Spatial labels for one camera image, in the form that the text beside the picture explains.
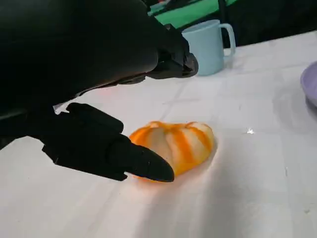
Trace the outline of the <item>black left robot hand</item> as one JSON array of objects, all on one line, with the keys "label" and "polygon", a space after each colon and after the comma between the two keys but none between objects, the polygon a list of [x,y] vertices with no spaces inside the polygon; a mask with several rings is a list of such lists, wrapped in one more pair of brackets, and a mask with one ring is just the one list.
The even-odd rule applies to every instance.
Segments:
[{"label": "black left robot hand", "polygon": [[73,99],[146,77],[187,78],[198,62],[143,0],[0,3],[0,145],[30,136],[58,166],[122,181],[172,182],[170,164],[123,135],[123,123]]}]

